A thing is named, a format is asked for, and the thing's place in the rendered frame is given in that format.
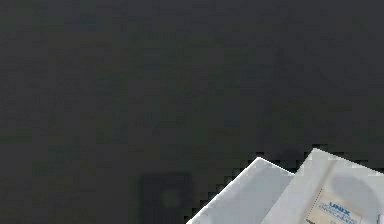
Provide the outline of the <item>beige book with blue print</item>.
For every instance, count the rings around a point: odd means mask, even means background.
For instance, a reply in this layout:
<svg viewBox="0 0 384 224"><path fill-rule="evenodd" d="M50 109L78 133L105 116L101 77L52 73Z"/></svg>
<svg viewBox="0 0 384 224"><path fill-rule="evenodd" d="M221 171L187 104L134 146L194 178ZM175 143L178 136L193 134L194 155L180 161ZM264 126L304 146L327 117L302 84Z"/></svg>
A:
<svg viewBox="0 0 384 224"><path fill-rule="evenodd" d="M305 221L308 224L361 224L362 215L345 200L321 189Z"/></svg>

